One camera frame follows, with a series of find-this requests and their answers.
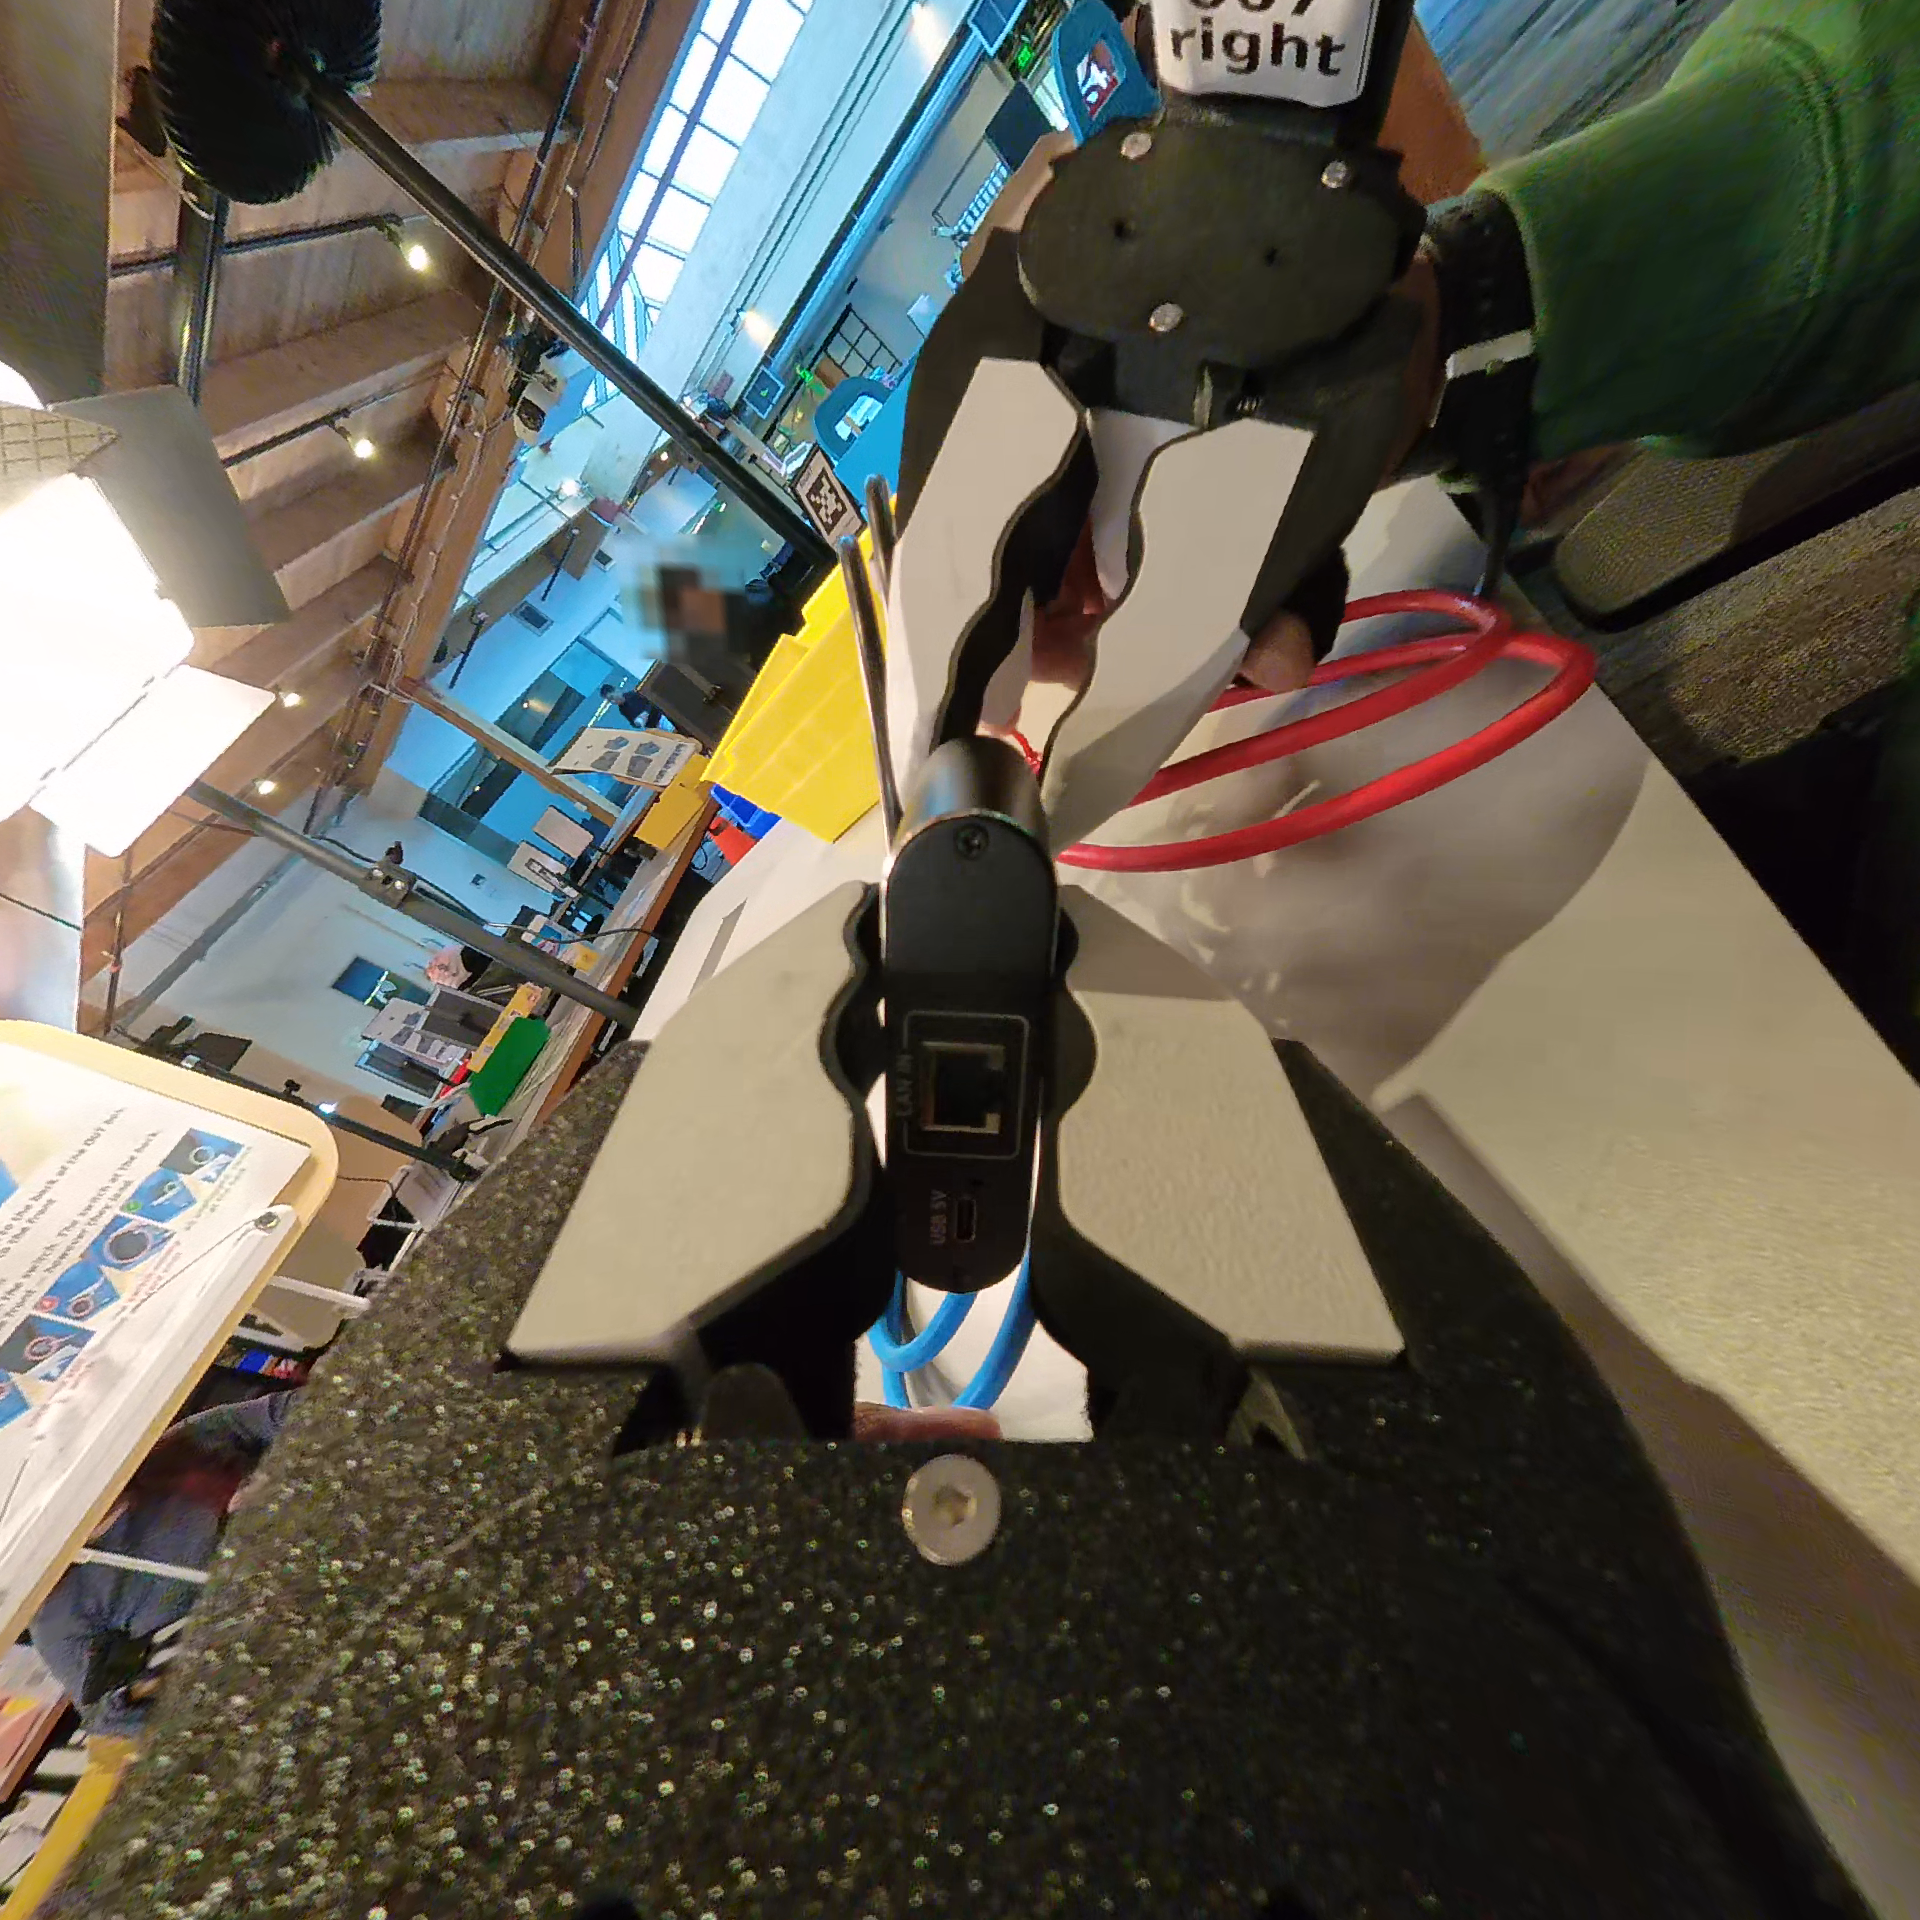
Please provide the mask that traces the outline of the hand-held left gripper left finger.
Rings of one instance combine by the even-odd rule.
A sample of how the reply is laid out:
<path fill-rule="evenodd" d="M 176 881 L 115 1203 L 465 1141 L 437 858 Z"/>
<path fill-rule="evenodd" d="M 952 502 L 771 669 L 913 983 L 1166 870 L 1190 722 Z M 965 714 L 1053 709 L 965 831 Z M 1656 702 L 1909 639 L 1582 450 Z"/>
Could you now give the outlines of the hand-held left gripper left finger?
<path fill-rule="evenodd" d="M 752 1361 L 835 1373 L 888 1295 L 879 1156 L 840 1045 L 877 891 L 839 881 L 734 934 L 643 1045 L 505 1358 L 527 1369 Z"/>

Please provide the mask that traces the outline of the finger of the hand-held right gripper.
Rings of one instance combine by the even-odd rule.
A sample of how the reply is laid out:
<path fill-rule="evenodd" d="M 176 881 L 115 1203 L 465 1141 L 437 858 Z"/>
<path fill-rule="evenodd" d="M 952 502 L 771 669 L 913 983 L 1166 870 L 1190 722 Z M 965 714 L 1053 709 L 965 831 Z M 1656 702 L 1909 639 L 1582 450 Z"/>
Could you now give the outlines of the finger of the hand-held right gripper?
<path fill-rule="evenodd" d="M 1132 579 L 1046 741 L 1039 794 L 1055 846 L 1132 806 L 1230 684 L 1243 613 L 1309 450 L 1308 428 L 1241 418 L 1175 439 L 1143 466 Z"/>
<path fill-rule="evenodd" d="M 1053 599 L 1092 501 L 1088 415 L 1041 363 L 983 358 L 895 542 L 886 734 L 900 783 L 972 737 Z"/>

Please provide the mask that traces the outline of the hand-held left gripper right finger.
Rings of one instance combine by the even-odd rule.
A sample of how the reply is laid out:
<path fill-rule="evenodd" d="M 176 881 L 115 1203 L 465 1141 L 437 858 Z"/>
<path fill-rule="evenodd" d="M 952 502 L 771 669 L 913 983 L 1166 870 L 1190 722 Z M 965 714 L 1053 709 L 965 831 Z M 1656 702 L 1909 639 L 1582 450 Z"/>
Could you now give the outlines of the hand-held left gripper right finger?
<path fill-rule="evenodd" d="M 1399 1358 L 1259 1019 L 1084 886 L 1062 925 L 1031 1229 L 1044 1330 L 1088 1369 Z"/>

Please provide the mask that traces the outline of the yellow plastic bin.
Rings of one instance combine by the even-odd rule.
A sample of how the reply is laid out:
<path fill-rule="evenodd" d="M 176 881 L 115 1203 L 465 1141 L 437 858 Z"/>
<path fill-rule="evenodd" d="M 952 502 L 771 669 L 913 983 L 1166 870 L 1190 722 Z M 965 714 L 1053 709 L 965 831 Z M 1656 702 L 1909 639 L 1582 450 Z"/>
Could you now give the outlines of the yellow plastic bin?
<path fill-rule="evenodd" d="M 637 827 L 647 849 L 664 849 L 701 798 L 729 795 L 822 846 L 876 811 L 873 722 L 836 572 L 799 607 L 764 579 L 719 589 L 688 566 L 662 566 L 651 599 L 669 637 L 664 662 L 723 707 L 684 722 L 715 746 L 647 809 Z"/>

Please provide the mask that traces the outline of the black ethernet adapter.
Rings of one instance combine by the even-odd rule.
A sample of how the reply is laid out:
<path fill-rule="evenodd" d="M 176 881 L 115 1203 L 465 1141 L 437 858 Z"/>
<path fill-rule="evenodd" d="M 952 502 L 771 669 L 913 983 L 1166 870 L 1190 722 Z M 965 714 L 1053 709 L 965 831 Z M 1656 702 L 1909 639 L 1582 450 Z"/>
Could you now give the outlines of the black ethernet adapter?
<path fill-rule="evenodd" d="M 902 1279 L 973 1294 L 1025 1249 L 1060 897 L 1020 747 L 920 766 L 879 886 L 884 1166 Z"/>

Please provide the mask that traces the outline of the person's right forearm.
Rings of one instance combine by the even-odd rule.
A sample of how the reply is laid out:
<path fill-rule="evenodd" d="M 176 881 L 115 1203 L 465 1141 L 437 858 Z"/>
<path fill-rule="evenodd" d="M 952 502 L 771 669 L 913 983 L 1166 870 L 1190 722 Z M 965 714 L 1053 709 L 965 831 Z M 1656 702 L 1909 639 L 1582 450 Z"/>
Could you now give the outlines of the person's right forearm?
<path fill-rule="evenodd" d="M 1917 5 L 1729 5 L 1669 82 L 1481 175 L 1526 452 L 1729 457 L 1917 380 Z"/>

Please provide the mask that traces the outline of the black white marker tag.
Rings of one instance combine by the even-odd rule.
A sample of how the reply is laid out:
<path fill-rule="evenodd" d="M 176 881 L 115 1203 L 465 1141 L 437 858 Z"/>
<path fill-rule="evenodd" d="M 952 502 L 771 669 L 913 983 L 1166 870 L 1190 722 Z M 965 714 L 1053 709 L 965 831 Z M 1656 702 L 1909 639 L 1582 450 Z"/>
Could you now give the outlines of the black white marker tag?
<path fill-rule="evenodd" d="M 785 478 L 803 514 L 828 545 L 862 535 L 864 513 L 832 466 L 825 446 L 807 444 Z"/>

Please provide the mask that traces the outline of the small green bin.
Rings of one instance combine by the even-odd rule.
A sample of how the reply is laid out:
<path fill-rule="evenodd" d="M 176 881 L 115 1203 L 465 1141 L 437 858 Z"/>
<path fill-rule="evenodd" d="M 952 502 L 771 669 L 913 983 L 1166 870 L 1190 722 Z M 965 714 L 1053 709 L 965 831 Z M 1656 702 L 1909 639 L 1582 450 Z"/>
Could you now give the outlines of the small green bin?
<path fill-rule="evenodd" d="M 548 1042 L 551 1029 L 535 1014 L 505 1014 L 495 1022 L 495 1031 L 473 1051 L 464 1079 L 469 1101 L 479 1118 L 495 1121 L 505 1114 Z"/>

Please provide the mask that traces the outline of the grey office chair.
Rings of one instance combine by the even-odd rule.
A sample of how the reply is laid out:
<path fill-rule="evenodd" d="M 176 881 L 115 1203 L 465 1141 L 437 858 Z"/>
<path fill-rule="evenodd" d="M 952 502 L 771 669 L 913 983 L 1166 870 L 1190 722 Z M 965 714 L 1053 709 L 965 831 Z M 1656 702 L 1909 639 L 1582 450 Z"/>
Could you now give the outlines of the grey office chair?
<path fill-rule="evenodd" d="M 1780 753 L 1895 682 L 1915 585 L 1915 387 L 1773 449 L 1637 452 L 1525 579 L 1681 780 Z"/>

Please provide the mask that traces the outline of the instruction sheet stand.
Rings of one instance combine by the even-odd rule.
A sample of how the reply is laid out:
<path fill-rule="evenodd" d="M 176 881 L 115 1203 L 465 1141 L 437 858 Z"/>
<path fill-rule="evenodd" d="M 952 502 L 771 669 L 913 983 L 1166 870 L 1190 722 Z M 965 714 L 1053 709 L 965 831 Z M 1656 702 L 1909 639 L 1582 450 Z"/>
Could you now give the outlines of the instruction sheet stand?
<path fill-rule="evenodd" d="M 337 1181 L 324 1121 L 3 1023 L 3 1629 L 31 1623 Z"/>

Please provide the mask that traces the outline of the black round disc on pole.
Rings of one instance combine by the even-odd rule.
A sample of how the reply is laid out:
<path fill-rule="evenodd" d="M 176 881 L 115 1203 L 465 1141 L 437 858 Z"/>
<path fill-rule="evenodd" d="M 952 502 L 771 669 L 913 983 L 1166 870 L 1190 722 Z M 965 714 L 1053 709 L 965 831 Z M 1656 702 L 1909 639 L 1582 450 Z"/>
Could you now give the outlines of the black round disc on pole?
<path fill-rule="evenodd" d="M 270 206 L 302 194 L 347 145 L 718 490 L 825 572 L 835 553 L 792 499 L 704 429 L 357 100 L 377 71 L 379 23 L 379 2 L 157 2 L 153 89 L 183 166 L 230 201 Z"/>

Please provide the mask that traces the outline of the studio light panel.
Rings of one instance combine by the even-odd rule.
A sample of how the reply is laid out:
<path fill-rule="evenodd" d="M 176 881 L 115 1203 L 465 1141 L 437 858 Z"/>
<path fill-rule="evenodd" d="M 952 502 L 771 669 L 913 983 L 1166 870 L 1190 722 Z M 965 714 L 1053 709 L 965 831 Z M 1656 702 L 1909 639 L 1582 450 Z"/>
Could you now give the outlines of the studio light panel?
<path fill-rule="evenodd" d="M 277 703 L 197 637 L 291 611 L 181 390 L 3 402 L 3 817 L 118 858 Z"/>

